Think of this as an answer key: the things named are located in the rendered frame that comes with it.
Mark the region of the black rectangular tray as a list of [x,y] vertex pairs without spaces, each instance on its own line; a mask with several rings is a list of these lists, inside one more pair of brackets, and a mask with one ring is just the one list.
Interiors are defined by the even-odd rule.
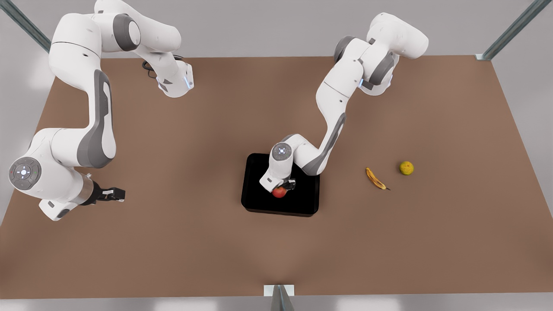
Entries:
[[241,203],[247,211],[265,214],[310,217],[319,209],[320,176],[308,176],[292,166],[296,187],[284,197],[275,197],[259,183],[269,167],[269,155],[252,153],[247,157]]

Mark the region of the silver frame post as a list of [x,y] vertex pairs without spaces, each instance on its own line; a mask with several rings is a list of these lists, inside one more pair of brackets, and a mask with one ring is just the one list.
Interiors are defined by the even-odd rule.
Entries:
[[552,0],[534,0],[518,16],[516,20],[503,32],[503,34],[492,43],[482,54],[476,54],[477,61],[491,61],[508,43],[514,39],[540,12],[542,12]]
[[294,295],[294,285],[264,285],[264,296],[271,296],[270,311],[294,311],[290,300]]
[[0,0],[0,9],[22,28],[41,48],[50,52],[50,39],[11,0]]

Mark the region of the yellow banana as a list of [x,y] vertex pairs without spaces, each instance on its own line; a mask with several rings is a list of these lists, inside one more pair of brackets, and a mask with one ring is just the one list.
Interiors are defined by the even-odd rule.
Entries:
[[367,177],[369,178],[369,180],[376,186],[378,187],[379,189],[382,189],[382,190],[389,190],[388,187],[385,186],[385,184],[383,184],[379,179],[377,179],[377,177],[375,176],[375,174],[371,171],[371,169],[369,169],[368,167],[365,168],[365,171],[366,171],[366,175]]

